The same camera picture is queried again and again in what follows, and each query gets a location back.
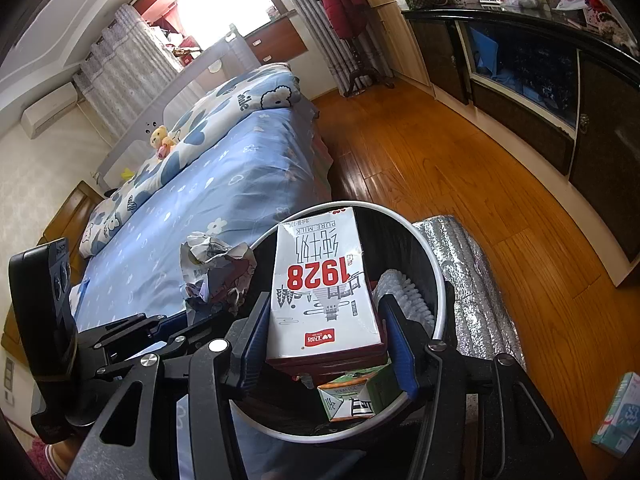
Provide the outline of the silver foil insulation bag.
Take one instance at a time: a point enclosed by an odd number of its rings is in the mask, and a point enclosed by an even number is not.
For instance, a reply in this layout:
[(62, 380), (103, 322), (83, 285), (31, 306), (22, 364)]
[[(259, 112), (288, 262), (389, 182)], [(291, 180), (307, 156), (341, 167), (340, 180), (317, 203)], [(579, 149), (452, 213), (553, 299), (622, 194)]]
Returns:
[(453, 216), (435, 216), (413, 225), (425, 237), (445, 280), (454, 288), (454, 324), (464, 356), (491, 360), (500, 353), (525, 366), (518, 330), (504, 305), (488, 258)]

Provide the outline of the yellow teddy bear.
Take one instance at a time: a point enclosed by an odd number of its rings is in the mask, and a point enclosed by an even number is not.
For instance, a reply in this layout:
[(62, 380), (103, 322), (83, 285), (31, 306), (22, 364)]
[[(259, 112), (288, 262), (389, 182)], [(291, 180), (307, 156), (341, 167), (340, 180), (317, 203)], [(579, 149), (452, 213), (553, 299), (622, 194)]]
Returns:
[(176, 142), (171, 139), (165, 126), (157, 127), (150, 135), (150, 144), (159, 160), (167, 158)]

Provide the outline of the wooden wardrobe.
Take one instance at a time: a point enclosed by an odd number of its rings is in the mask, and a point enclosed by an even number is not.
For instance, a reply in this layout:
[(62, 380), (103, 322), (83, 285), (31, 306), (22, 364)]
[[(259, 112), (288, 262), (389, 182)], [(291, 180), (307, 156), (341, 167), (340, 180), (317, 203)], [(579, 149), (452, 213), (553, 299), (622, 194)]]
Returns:
[(431, 92), (422, 54), (416, 37), (401, 14), (396, 0), (367, 0), (372, 28), (381, 40), (388, 65), (402, 80), (425, 92)]

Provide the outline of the white wall air conditioner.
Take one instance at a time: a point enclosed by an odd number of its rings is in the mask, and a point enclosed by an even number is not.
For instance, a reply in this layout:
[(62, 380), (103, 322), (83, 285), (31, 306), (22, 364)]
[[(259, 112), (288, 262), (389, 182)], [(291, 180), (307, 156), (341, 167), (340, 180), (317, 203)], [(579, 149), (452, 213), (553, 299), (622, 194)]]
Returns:
[(35, 139), (58, 118), (68, 113), (77, 101), (75, 86), (66, 82), (24, 110), (21, 117), (24, 133), (30, 140)]

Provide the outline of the teal white box on floor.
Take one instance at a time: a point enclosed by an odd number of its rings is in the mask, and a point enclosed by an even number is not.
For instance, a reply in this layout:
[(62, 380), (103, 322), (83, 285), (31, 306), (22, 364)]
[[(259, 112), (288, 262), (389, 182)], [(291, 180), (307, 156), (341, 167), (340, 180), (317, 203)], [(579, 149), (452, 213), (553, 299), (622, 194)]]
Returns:
[(591, 443), (615, 457), (622, 458), (638, 437), (640, 427), (640, 378), (626, 373), (616, 389), (604, 421)]

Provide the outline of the wooden headboard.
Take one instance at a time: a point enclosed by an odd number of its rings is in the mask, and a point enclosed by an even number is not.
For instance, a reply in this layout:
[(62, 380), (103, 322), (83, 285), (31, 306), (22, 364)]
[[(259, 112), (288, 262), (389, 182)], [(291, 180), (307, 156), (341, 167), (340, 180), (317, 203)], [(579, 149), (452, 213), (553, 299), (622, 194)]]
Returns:
[(70, 289), (82, 281), (87, 259), (79, 246), (88, 233), (89, 217), (103, 200), (81, 181), (44, 230), (39, 244), (13, 256), (9, 263), (12, 298), (1, 344), (26, 365), (33, 356), (36, 372), (51, 358), (40, 353), (49, 346), (63, 363), (52, 374), (66, 375), (72, 367), (78, 330), (70, 314)]

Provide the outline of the blue bed with floral sheet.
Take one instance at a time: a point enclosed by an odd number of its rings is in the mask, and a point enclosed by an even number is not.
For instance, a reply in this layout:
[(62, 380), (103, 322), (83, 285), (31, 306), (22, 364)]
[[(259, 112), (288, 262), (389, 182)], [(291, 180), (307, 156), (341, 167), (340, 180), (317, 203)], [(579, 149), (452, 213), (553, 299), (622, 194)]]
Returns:
[(332, 159), (308, 101), (250, 114), (138, 209), (90, 259), (75, 320), (88, 330), (184, 307), (179, 249), (194, 232), (253, 244), (279, 221), (326, 202)]

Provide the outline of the red white 1928 milk box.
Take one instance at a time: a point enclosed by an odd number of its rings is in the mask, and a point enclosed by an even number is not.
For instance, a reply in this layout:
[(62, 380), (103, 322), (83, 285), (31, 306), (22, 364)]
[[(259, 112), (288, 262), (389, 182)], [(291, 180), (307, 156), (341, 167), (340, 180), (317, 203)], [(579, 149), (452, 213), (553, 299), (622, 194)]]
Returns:
[(286, 374), (341, 375), (387, 360), (354, 210), (277, 229), (266, 362)]

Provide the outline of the dark tv cabinet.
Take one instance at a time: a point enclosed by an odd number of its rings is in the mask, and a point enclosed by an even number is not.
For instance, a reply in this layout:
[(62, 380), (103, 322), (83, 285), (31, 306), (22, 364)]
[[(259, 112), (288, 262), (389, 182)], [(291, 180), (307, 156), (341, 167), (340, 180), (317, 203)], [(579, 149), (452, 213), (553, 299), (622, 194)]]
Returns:
[(515, 133), (639, 255), (639, 60), (559, 21), (407, 11), (428, 76)]

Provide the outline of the white foam net sleeve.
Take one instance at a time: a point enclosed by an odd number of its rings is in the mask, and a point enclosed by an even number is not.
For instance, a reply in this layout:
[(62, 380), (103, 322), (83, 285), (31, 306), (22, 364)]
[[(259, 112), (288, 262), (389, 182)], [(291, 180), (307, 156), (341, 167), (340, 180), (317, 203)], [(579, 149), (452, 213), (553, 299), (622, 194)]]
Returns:
[(372, 295), (376, 306), (384, 296), (392, 295), (407, 320), (420, 323), (428, 336), (434, 334), (435, 315), (407, 275), (395, 269), (386, 270), (376, 283)]

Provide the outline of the white blue pillow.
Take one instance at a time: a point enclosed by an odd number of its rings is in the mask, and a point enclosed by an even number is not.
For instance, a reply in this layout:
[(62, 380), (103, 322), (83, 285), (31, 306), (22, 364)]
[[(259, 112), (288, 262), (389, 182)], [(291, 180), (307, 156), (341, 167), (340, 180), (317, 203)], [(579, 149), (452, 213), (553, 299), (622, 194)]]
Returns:
[(89, 283), (90, 280), (88, 278), (84, 278), (79, 284), (70, 289), (70, 313), (73, 316), (76, 316), (76, 312), (85, 297)]

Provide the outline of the green milk carton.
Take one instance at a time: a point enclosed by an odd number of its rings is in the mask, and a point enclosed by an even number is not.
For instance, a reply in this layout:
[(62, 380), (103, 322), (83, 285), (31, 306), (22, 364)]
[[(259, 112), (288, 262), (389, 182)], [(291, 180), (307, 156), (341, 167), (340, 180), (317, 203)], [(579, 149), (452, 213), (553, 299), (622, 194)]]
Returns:
[(317, 387), (330, 422), (371, 418), (401, 394), (391, 362), (353, 370)]

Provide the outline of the grey printed paper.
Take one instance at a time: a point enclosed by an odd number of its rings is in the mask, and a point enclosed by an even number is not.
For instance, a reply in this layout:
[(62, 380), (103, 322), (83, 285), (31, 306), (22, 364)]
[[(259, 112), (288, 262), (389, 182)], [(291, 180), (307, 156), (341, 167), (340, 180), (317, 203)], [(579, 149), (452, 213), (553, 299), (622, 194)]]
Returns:
[(194, 232), (180, 246), (180, 269), (189, 325), (209, 315), (238, 315), (257, 262), (246, 243), (231, 246), (219, 238)]

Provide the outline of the wooden coat stand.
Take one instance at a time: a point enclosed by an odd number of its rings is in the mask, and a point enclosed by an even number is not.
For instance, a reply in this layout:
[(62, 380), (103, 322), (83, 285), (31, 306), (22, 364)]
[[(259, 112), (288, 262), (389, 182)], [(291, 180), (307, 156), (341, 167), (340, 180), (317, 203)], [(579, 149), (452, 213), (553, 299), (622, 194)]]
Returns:
[(352, 57), (354, 58), (354, 61), (356, 63), (356, 68), (349, 74), (349, 86), (344, 92), (345, 98), (350, 98), (356, 93), (356, 82), (358, 79), (364, 77), (368, 77), (371, 81), (371, 84), (373, 84), (374, 86), (376, 84), (382, 84), (387, 89), (395, 88), (395, 85), (390, 77), (381, 74), (376, 68), (366, 64), (363, 61), (354, 38), (348, 38), (346, 42), (350, 52), (352, 52)]

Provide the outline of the grey left curtain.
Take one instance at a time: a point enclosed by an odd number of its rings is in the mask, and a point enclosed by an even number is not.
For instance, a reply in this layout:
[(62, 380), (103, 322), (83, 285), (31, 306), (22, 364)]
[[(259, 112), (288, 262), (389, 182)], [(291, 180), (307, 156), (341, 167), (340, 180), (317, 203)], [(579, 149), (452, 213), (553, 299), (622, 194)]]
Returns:
[(119, 139), (180, 70), (138, 11), (123, 4), (91, 45), (73, 82)]

